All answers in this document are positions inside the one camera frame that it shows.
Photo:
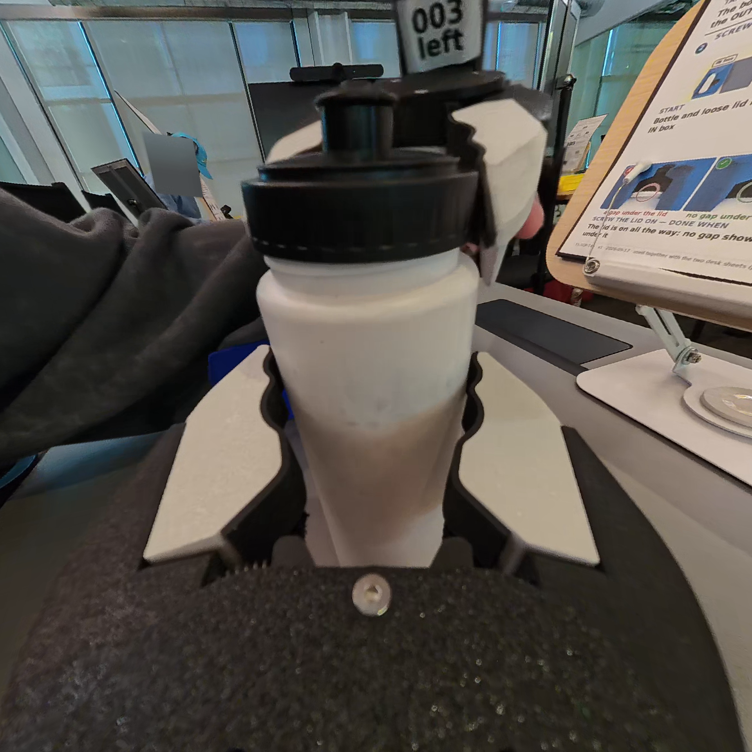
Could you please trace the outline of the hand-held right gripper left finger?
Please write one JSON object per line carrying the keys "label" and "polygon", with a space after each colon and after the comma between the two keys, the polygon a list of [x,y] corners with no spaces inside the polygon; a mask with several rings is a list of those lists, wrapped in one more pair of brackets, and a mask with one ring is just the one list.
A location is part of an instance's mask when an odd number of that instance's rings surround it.
{"label": "hand-held right gripper left finger", "polygon": [[298,531],[306,483],[285,428],[284,385],[259,346],[187,418],[143,552],[145,562],[217,555],[230,569],[270,562]]}

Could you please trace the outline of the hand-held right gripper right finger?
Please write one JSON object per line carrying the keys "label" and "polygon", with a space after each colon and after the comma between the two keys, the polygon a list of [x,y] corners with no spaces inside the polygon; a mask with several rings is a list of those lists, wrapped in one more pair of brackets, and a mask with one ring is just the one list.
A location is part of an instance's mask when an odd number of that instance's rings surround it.
{"label": "hand-held right gripper right finger", "polygon": [[450,431],[441,568],[516,573],[528,555],[600,564],[559,419],[488,352],[474,352]]}

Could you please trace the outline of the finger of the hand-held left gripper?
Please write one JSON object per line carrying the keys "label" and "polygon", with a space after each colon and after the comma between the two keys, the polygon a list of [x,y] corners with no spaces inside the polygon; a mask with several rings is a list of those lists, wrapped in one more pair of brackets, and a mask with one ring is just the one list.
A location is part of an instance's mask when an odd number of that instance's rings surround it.
{"label": "finger of the hand-held left gripper", "polygon": [[480,227],[479,268],[484,284],[499,274],[509,243],[537,201],[548,134],[515,99],[486,100],[454,111],[451,121],[468,129],[471,156],[479,159],[476,206]]}
{"label": "finger of the hand-held left gripper", "polygon": [[319,153],[323,149],[323,140],[322,123],[317,120],[276,141],[266,156],[266,164],[280,162],[297,155]]}

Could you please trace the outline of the black bottle lid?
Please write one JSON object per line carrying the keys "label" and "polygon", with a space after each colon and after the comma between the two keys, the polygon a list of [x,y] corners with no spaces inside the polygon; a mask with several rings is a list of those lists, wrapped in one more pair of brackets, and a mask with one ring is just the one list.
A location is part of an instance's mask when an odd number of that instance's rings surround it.
{"label": "black bottle lid", "polygon": [[356,265],[428,258],[467,239],[476,169],[397,146],[401,100],[352,80],[315,100],[322,147],[258,168],[241,185],[253,246],[269,258]]}

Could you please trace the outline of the blue plastic bin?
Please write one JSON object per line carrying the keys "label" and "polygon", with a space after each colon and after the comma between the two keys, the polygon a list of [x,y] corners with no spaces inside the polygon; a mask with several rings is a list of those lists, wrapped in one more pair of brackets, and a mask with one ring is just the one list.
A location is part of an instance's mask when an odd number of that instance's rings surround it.
{"label": "blue plastic bin", "polygon": [[273,435],[283,436],[293,415],[268,344],[230,347],[209,356],[212,388],[187,419],[187,432],[203,429],[212,439],[250,439],[255,448]]}

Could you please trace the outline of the white plastic bottle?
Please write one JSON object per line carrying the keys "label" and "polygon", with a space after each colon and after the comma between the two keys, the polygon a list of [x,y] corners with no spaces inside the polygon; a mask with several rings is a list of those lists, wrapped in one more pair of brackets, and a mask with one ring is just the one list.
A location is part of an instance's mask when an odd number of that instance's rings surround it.
{"label": "white plastic bottle", "polygon": [[475,261],[266,261],[257,301],[338,563],[427,567],[461,433]]}

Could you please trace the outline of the person's left forearm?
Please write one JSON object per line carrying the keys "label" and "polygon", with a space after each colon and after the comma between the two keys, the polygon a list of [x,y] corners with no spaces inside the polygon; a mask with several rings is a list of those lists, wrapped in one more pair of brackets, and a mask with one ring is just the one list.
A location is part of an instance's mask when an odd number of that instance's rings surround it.
{"label": "person's left forearm", "polygon": [[210,354],[266,337],[242,220],[66,223],[2,190],[1,251],[2,468],[176,408]]}

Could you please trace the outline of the person's left hand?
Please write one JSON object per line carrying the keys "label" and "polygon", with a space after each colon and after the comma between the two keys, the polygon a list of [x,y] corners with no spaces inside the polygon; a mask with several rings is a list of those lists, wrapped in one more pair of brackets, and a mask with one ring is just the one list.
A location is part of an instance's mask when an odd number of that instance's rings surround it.
{"label": "person's left hand", "polygon": [[544,219],[544,209],[541,205],[539,196],[536,195],[531,205],[530,213],[520,230],[517,232],[516,238],[520,240],[530,240],[534,238],[543,227]]}

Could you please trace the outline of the black stanchion pole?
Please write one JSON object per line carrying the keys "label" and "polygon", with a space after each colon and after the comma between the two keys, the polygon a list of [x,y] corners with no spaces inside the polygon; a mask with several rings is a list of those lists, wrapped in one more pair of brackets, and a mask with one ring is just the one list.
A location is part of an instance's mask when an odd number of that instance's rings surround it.
{"label": "black stanchion pole", "polygon": [[562,166],[566,153],[567,123],[571,108],[571,99],[573,89],[577,78],[571,73],[567,73],[557,82],[557,93],[559,94],[556,129],[553,141],[553,184],[554,192],[558,191],[559,180],[562,174]]}

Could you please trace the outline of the small standing sign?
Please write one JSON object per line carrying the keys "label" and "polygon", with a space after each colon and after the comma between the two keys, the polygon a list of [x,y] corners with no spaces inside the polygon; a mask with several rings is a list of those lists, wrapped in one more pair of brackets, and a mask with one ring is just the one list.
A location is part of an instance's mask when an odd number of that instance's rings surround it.
{"label": "small standing sign", "polygon": [[585,169],[591,141],[606,117],[599,115],[581,119],[575,124],[566,140],[563,173],[575,174]]}

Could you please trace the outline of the instruction sheet on wooden stand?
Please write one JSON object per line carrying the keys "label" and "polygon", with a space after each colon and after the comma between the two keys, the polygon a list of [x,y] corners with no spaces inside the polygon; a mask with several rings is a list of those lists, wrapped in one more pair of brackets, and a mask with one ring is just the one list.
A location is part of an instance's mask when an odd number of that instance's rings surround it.
{"label": "instruction sheet on wooden stand", "polygon": [[750,485],[750,365],[701,354],[677,315],[750,331],[750,304],[697,296],[692,290],[593,282],[589,262],[558,255],[563,241],[613,165],[651,100],[688,29],[706,2],[664,37],[635,81],[606,138],[553,233],[548,259],[565,284],[632,302],[660,340],[657,350],[604,365],[577,378],[588,395]]}

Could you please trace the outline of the printed instruction sheet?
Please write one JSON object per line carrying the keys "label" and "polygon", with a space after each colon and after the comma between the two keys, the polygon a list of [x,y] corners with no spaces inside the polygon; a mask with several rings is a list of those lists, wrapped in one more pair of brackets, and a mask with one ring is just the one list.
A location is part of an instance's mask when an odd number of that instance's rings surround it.
{"label": "printed instruction sheet", "polygon": [[750,2],[706,2],[558,255],[750,304]]}

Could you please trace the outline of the black wall screen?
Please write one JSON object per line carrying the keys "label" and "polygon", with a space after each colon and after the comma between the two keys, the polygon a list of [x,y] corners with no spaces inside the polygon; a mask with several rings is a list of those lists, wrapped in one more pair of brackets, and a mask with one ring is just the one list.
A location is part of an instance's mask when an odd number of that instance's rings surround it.
{"label": "black wall screen", "polygon": [[323,149],[258,167],[262,183],[344,180],[357,174],[400,173],[419,164],[416,150],[382,145],[350,148],[339,127],[353,134],[378,112],[396,106],[389,79],[348,80],[343,83],[259,83],[249,85],[265,156],[275,142],[320,120]]}

